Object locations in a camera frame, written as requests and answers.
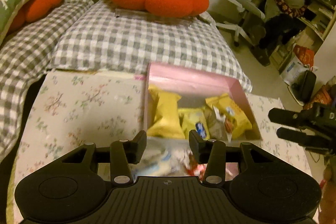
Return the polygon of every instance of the pink box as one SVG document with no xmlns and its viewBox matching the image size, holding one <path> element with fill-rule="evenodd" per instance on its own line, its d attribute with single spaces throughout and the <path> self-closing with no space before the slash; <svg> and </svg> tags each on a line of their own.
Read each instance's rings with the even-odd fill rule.
<svg viewBox="0 0 336 224">
<path fill-rule="evenodd" d="M 149 84 L 154 84 L 162 90 L 181 95 L 182 98 L 178 102 L 179 107 L 201 107 L 205 105 L 205 98 L 229 93 L 236 104 L 245 112 L 253 126 L 253 129 L 246 131 L 243 136 L 232 140 L 230 145 L 239 145 L 243 141 L 258 143 L 262 140 L 245 92 L 239 80 L 235 78 L 180 66 L 157 62 L 150 63 L 147 72 L 144 101 L 144 130 L 147 130 L 152 125 L 153 112 L 155 111 L 152 97 L 148 92 Z"/>
</svg>

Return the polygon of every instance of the patterned shirt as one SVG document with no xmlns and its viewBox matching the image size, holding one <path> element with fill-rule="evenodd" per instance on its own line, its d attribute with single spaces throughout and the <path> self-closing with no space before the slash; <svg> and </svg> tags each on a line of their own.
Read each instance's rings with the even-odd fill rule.
<svg viewBox="0 0 336 224">
<path fill-rule="evenodd" d="M 292 18 L 303 16 L 305 10 L 307 9 L 307 5 L 303 5 L 301 8 L 290 8 L 285 0 L 274 0 L 280 9 L 281 12 L 289 15 Z"/>
</svg>

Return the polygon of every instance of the black pants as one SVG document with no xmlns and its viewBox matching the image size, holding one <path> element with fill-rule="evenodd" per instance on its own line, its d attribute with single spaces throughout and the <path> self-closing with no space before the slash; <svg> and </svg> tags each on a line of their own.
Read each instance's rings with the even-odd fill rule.
<svg viewBox="0 0 336 224">
<path fill-rule="evenodd" d="M 280 35 L 283 36 L 282 43 L 286 44 L 304 28 L 305 24 L 297 18 L 291 18 L 287 14 L 275 16 L 265 23 L 266 36 L 259 41 L 259 47 L 275 47 Z"/>
</svg>

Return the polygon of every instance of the plastic bag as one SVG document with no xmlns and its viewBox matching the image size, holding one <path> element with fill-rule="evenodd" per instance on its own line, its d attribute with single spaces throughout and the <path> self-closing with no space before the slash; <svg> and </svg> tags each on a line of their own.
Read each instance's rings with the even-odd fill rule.
<svg viewBox="0 0 336 224">
<path fill-rule="evenodd" d="M 182 119 L 181 127 L 186 139 L 189 139 L 190 130 L 196 130 L 203 140 L 210 139 L 202 108 L 179 108 L 178 114 Z"/>
<path fill-rule="evenodd" d="M 281 78 L 289 86 L 296 83 L 306 70 L 317 71 L 314 67 L 314 52 L 311 49 L 295 45 L 293 52 L 294 58 L 281 73 Z"/>
<path fill-rule="evenodd" d="M 313 98 L 309 101 L 309 103 L 303 106 L 303 109 L 310 109 L 313 107 L 314 102 L 321 103 L 323 105 L 329 105 L 332 102 L 332 99 L 329 93 L 326 90 L 326 86 L 323 85 L 313 96 Z"/>
<path fill-rule="evenodd" d="M 185 139 L 177 112 L 177 101 L 181 99 L 181 96 L 176 93 L 160 90 L 154 85 L 150 85 L 148 91 L 155 102 L 156 110 L 154 123 L 147 130 L 147 135 Z"/>
<path fill-rule="evenodd" d="M 214 110 L 208 106 L 205 106 L 204 116 L 205 120 L 207 121 L 210 138 L 220 141 L 227 141 L 228 138 L 226 135 L 225 125 L 223 122 L 218 121 Z"/>
<path fill-rule="evenodd" d="M 208 107 L 214 109 L 216 107 L 221 115 L 225 115 L 225 129 L 227 133 L 232 134 L 232 138 L 236 139 L 246 130 L 252 129 L 252 124 L 239 106 L 230 98 L 227 93 L 218 97 L 210 97 L 205 99 Z"/>
</svg>

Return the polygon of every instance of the checkered pillow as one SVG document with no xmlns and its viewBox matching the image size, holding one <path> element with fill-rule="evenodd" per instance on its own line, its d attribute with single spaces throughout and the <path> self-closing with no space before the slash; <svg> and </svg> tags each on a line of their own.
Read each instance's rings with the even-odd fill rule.
<svg viewBox="0 0 336 224">
<path fill-rule="evenodd" d="M 66 31 L 49 68 L 145 74 L 157 61 L 231 76 L 251 92 L 249 78 L 213 19 L 208 13 L 202 18 L 189 26 L 161 24 L 166 19 L 150 14 L 120 16 L 111 0 L 100 0 Z"/>
<path fill-rule="evenodd" d="M 0 50 L 0 162 L 18 138 L 29 86 L 45 74 L 60 37 L 92 5 L 92 0 L 64 0 L 45 18 L 24 27 Z"/>
</svg>

